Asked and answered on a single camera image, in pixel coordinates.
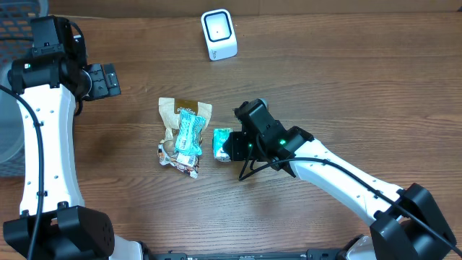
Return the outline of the teal snack pack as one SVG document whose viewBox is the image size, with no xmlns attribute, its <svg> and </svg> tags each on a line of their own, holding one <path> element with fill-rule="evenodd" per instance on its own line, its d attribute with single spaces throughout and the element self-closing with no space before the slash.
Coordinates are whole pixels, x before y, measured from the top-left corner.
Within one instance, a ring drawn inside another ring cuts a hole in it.
<svg viewBox="0 0 462 260">
<path fill-rule="evenodd" d="M 180 128 L 175 143 L 175 150 L 184 155 L 202 155 L 200 145 L 201 131 L 206 119 L 187 110 L 180 111 Z"/>
</svg>

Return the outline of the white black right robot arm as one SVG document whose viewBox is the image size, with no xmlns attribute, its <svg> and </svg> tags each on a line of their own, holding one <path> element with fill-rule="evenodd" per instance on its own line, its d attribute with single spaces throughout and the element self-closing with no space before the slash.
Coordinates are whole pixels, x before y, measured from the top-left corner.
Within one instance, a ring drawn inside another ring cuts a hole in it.
<svg viewBox="0 0 462 260">
<path fill-rule="evenodd" d="M 444 259 L 460 254 L 449 224 L 431 193 L 417 183 L 387 183 L 335 155 L 311 133 L 285 129 L 265 100 L 245 101 L 234 110 L 242 129 L 214 130 L 216 160 L 242 161 L 239 180 L 267 168 L 307 181 L 348 207 L 369 227 L 336 259 Z"/>
</svg>

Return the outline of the green white tissue pack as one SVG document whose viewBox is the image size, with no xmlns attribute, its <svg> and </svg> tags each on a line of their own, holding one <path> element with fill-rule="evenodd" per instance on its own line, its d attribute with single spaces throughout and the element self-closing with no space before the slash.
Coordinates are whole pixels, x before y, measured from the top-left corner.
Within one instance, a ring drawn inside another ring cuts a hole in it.
<svg viewBox="0 0 462 260">
<path fill-rule="evenodd" d="M 213 153 L 214 159 L 220 162 L 230 162 L 230 155 L 224 150 L 224 144 L 229 139 L 232 128 L 214 129 L 213 133 Z"/>
</svg>

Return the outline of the yellow liquid bottle grey cap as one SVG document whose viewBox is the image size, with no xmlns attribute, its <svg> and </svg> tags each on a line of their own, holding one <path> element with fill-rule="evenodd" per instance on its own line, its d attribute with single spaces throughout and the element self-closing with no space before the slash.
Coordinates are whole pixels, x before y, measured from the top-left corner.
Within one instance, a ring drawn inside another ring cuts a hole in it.
<svg viewBox="0 0 462 260">
<path fill-rule="evenodd" d="M 265 98 L 259 98 L 259 100 L 264 104 L 264 106 L 268 109 L 269 108 L 269 105 L 268 105 L 268 102 Z"/>
</svg>

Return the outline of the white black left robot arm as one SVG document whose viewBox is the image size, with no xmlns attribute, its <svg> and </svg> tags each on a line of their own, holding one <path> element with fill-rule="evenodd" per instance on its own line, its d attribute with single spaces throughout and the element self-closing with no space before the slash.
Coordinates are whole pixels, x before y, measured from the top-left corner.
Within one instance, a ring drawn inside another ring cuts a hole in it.
<svg viewBox="0 0 462 260">
<path fill-rule="evenodd" d="M 119 95 L 112 64 L 88 64 L 85 39 L 63 17 L 30 23 L 29 56 L 12 63 L 6 93 L 19 104 L 25 138 L 25 186 L 19 218 L 4 240 L 27 259 L 148 259 L 109 216 L 86 207 L 77 180 L 73 125 L 85 101 Z"/>
</svg>

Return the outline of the beige brown snack pouch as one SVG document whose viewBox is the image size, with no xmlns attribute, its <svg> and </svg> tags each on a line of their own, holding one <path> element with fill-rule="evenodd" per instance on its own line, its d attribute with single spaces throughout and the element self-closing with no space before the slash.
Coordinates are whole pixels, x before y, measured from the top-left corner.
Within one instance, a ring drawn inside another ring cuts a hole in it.
<svg viewBox="0 0 462 260">
<path fill-rule="evenodd" d="M 211 120 L 212 105 L 195 100 L 161 97 L 158 109 L 165 126 L 165 137 L 158 144 L 159 163 L 197 178 L 203 154 L 201 135 Z"/>
</svg>

